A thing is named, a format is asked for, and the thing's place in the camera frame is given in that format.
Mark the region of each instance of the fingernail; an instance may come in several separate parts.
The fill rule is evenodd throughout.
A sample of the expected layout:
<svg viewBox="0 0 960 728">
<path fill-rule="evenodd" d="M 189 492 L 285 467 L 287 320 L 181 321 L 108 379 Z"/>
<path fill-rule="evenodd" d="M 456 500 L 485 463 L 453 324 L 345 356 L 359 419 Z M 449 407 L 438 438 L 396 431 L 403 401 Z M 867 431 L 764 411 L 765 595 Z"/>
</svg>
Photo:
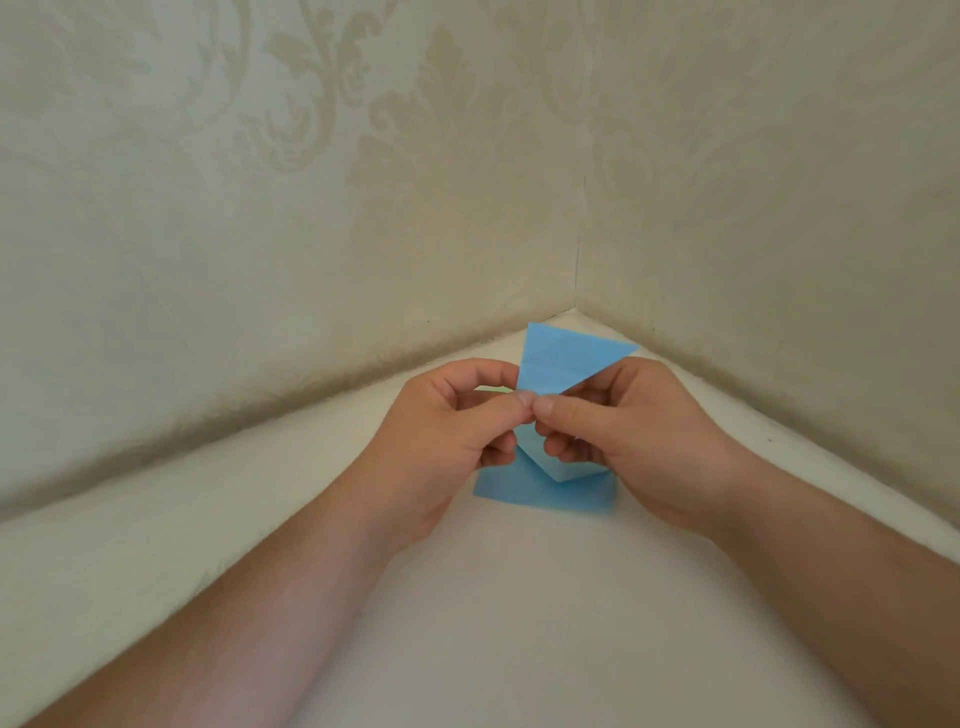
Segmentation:
<svg viewBox="0 0 960 728">
<path fill-rule="evenodd" d="M 523 402 L 524 407 L 529 407 L 534 403 L 534 400 L 537 398 L 536 392 L 530 392 L 526 389 L 520 389 L 514 392 L 521 402 Z"/>
<path fill-rule="evenodd" d="M 553 401 L 552 397 L 537 397 L 537 401 L 534 402 L 534 414 L 537 417 L 549 417 L 553 412 Z"/>
</svg>

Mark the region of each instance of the hand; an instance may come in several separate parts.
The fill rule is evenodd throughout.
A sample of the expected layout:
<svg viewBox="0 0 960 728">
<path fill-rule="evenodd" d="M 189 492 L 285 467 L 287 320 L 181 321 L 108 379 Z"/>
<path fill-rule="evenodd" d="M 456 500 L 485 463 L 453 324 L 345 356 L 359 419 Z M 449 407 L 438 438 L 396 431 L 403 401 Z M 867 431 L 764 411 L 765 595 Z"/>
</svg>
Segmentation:
<svg viewBox="0 0 960 728">
<path fill-rule="evenodd" d="M 478 468 L 510 465 L 514 427 L 533 421 L 533 392 L 475 391 L 516 387 L 519 368 L 493 359 L 464 359 L 403 385 L 383 424 L 345 476 L 367 503 L 387 514 L 401 546 L 426 537 L 456 489 Z"/>
<path fill-rule="evenodd" d="M 710 532 L 749 451 L 717 426 L 673 372 L 653 359 L 629 357 L 567 394 L 534 403 L 548 455 L 605 465 L 654 515 Z"/>
</svg>

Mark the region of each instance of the wall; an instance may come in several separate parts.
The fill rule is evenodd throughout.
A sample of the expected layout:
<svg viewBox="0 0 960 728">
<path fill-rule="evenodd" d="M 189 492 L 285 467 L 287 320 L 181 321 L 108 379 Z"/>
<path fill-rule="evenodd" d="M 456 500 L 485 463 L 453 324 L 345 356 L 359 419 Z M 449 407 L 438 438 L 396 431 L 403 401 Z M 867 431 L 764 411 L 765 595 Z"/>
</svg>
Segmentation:
<svg viewBox="0 0 960 728">
<path fill-rule="evenodd" d="M 578 307 L 960 520 L 960 6 L 597 6 Z"/>
<path fill-rule="evenodd" d="M 570 308 L 577 18 L 4 2 L 0 504 Z"/>
</svg>

